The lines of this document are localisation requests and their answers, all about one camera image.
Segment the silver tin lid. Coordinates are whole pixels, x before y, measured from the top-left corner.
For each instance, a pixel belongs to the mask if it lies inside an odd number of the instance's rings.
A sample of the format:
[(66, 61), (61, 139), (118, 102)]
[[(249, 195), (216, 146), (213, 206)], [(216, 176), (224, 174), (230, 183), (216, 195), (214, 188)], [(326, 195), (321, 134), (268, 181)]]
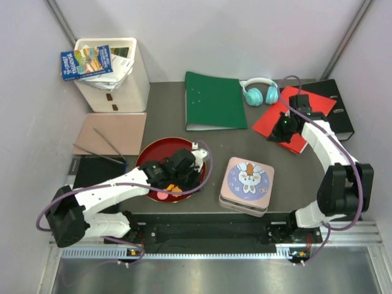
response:
[(268, 209), (273, 179), (272, 166), (232, 157), (225, 171), (220, 195), (240, 204)]

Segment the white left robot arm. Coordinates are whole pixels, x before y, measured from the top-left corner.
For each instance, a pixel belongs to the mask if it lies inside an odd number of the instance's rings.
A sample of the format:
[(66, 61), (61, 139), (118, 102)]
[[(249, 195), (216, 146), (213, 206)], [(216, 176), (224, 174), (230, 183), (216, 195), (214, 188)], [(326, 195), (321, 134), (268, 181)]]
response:
[(75, 190), (63, 186), (44, 210), (56, 245), (69, 247), (95, 237), (134, 242), (139, 229), (131, 213), (105, 213), (105, 209), (150, 192), (163, 196), (193, 194), (203, 186), (202, 168), (209, 158), (209, 151), (203, 148), (180, 149), (171, 157), (145, 162), (102, 184)]

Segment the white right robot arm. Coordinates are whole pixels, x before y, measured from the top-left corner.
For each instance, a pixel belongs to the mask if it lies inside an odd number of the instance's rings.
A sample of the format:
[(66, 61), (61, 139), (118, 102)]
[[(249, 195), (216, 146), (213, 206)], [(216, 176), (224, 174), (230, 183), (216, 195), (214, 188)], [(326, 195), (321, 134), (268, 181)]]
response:
[(326, 116), (315, 112), (307, 94), (291, 96), (288, 110), (279, 115), (268, 140), (290, 143), (296, 134), (312, 148), (325, 172), (315, 201), (292, 211), (287, 218), (286, 235), (298, 243), (309, 230), (329, 221), (353, 215), (358, 220), (370, 205), (374, 169), (357, 161), (339, 142)]

